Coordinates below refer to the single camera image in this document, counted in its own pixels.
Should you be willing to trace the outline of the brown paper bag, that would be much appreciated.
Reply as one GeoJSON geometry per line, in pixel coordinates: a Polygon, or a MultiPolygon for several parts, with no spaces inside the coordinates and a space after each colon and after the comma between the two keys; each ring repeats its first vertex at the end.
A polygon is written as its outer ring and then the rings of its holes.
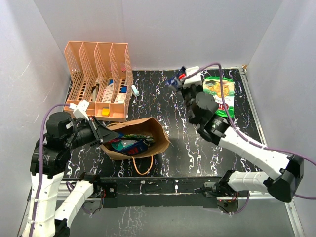
{"type": "Polygon", "coordinates": [[[162,125],[154,117],[114,122],[107,129],[117,132],[119,137],[103,143],[100,148],[111,160],[131,159],[139,175],[148,174],[154,164],[154,156],[165,152],[170,144],[162,125]],[[136,159],[147,157],[151,159],[151,164],[142,173],[136,167],[136,159]]]}

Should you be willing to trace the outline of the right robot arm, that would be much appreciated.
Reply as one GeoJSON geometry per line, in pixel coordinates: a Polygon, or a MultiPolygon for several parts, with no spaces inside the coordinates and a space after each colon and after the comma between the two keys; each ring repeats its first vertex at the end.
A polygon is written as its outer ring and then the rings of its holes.
{"type": "Polygon", "coordinates": [[[219,105],[202,85],[182,85],[172,79],[169,87],[184,99],[189,123],[198,126],[198,133],[208,142],[230,150],[260,168],[259,172],[229,170],[213,188],[215,193],[231,196],[240,191],[269,193],[289,203],[304,175],[304,159],[287,152],[271,151],[268,147],[233,128],[228,120],[216,114],[219,105]]]}

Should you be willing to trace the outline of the green Chuba chips bag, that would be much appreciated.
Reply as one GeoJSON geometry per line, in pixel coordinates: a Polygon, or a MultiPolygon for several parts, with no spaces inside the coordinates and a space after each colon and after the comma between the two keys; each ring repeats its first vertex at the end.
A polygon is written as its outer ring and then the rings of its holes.
{"type": "Polygon", "coordinates": [[[213,95],[214,100],[218,103],[219,108],[216,114],[221,117],[227,117],[225,108],[228,109],[230,117],[235,117],[235,83],[232,79],[223,78],[221,86],[220,77],[206,77],[203,82],[204,92],[213,95]]]}

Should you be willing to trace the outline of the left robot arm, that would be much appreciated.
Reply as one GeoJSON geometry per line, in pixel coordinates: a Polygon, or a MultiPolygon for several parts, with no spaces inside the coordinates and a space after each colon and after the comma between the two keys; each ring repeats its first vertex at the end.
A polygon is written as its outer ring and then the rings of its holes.
{"type": "Polygon", "coordinates": [[[101,145],[119,138],[96,118],[72,119],[67,112],[46,116],[30,166],[32,188],[24,237],[67,237],[79,210],[91,197],[101,194],[99,176],[84,173],[59,208],[61,181],[72,151],[86,144],[101,145]]]}

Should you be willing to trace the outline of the blue snack packet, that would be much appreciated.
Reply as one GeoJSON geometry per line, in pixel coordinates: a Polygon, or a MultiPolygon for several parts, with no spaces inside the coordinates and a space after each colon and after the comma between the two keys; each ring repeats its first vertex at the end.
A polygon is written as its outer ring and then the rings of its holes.
{"type": "Polygon", "coordinates": [[[179,81],[185,80],[186,78],[185,70],[186,68],[183,66],[173,77],[167,79],[167,81],[165,82],[166,86],[172,89],[173,80],[179,80],[179,81]]]}

